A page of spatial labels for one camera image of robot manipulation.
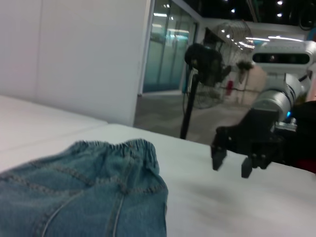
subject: fan stand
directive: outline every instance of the fan stand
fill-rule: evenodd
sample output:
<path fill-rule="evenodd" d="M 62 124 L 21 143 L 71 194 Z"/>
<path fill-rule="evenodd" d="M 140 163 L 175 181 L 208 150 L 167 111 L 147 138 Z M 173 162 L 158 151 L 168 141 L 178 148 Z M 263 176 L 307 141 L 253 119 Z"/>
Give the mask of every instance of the fan stand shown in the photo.
<path fill-rule="evenodd" d="M 180 138 L 184 140 L 187 138 L 194 99 L 195 99 L 197 88 L 198 88 L 198 82 L 199 82 L 199 74 L 193 75 L 192 83 L 191 83 L 191 92 L 189 95 L 187 109 L 182 120 L 181 132 L 180 132 Z"/>

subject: gray floor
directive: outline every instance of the gray floor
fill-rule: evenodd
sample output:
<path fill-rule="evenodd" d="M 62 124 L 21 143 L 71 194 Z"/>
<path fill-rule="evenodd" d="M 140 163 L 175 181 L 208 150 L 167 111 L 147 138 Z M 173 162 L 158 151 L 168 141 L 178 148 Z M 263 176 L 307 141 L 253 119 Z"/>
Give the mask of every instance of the gray floor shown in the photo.
<path fill-rule="evenodd" d="M 187 140 L 211 144 L 219 126 L 236 124 L 249 108 L 256 94 L 234 94 L 209 109 L 194 109 Z M 144 130 L 180 136 L 183 119 L 182 96 L 143 96 L 138 98 L 134 126 Z"/>

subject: table surface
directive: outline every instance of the table surface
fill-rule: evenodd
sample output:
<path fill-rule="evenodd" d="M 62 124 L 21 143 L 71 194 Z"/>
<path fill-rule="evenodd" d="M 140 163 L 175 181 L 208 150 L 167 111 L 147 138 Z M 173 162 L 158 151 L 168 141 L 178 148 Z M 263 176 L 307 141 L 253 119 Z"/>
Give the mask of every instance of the table surface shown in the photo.
<path fill-rule="evenodd" d="M 271 164 L 240 177 L 243 156 L 229 153 L 212 170 L 209 146 L 109 124 L 1 153 L 0 171 L 58 153 L 78 140 L 120 143 L 143 138 L 157 151 L 168 189 L 168 236 L 297 237 L 316 230 L 316 179 L 304 170 Z"/>
<path fill-rule="evenodd" d="M 0 152 L 105 124 L 94 118 L 0 96 Z"/>

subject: glass door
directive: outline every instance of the glass door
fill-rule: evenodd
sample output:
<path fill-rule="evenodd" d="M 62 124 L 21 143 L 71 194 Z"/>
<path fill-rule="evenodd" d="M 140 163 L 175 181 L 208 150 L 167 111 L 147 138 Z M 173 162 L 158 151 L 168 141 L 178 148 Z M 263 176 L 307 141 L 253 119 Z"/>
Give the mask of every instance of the glass door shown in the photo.
<path fill-rule="evenodd" d="M 168 0 L 156 1 L 144 92 L 180 88 L 185 66 L 184 55 L 190 30 L 195 29 L 193 26 L 192 17 L 179 6 Z"/>

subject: jeans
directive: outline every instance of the jeans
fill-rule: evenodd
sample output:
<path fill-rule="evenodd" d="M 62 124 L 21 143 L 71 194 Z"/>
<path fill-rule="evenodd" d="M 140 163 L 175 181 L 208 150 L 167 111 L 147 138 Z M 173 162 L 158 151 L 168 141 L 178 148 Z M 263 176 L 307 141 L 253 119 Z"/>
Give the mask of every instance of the jeans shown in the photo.
<path fill-rule="evenodd" d="M 0 236 L 166 236 L 167 195 L 151 143 L 76 142 L 0 174 Z"/>

